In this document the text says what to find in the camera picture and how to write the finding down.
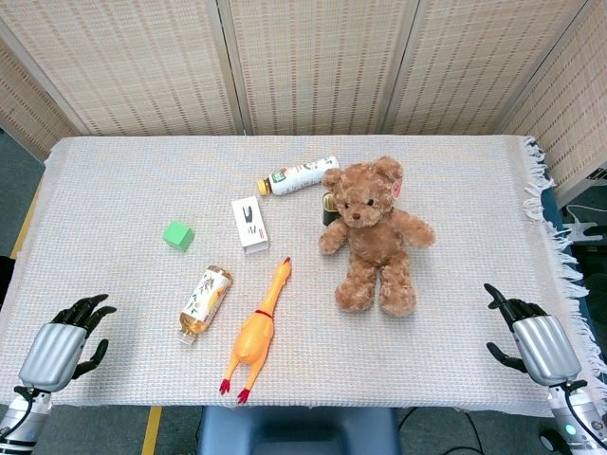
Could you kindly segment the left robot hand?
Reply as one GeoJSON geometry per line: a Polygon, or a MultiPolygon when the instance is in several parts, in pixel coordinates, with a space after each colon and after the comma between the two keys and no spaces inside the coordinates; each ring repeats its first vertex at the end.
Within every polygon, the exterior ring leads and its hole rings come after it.
{"type": "Polygon", "coordinates": [[[106,294],[77,300],[44,324],[34,338],[20,369],[22,384],[49,393],[64,389],[71,381],[97,369],[109,341],[102,339],[90,359],[82,361],[83,349],[101,320],[117,311],[102,303],[106,294]]]}

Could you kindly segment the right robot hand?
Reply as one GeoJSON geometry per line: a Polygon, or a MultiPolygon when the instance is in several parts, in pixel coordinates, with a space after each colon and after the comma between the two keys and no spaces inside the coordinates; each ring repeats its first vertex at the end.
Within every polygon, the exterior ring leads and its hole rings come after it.
{"type": "Polygon", "coordinates": [[[487,349],[502,365],[528,374],[546,387],[574,382],[581,372],[579,359],[559,320],[547,314],[538,304],[506,298],[489,283],[484,285],[491,295],[490,309],[497,309],[511,333],[518,357],[506,355],[495,343],[487,349]]]}

